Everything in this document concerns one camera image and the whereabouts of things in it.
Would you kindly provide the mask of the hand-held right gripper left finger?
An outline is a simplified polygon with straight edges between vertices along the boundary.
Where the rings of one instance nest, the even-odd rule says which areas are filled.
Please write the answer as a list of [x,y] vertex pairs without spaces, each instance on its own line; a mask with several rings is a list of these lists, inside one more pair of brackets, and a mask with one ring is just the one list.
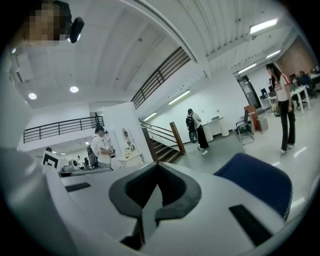
[[115,181],[144,167],[60,178],[46,166],[46,247],[60,256],[146,256],[122,242],[137,234],[138,222],[120,214],[109,196]]

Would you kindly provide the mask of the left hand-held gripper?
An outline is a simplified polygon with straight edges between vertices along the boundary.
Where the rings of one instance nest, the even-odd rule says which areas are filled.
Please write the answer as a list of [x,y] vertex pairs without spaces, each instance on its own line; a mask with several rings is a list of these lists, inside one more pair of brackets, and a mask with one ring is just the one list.
[[52,166],[58,173],[81,171],[76,160],[68,160],[48,150],[44,151],[41,162],[43,165]]

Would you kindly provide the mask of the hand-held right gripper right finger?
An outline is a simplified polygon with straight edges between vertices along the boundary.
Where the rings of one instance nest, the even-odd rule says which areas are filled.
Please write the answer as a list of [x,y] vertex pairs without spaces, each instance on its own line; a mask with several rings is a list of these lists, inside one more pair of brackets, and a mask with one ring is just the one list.
[[147,256],[236,256],[255,248],[229,208],[243,205],[272,234],[285,225],[266,203],[235,183],[177,164],[169,167],[192,177],[201,199],[184,218],[164,220],[140,250]]

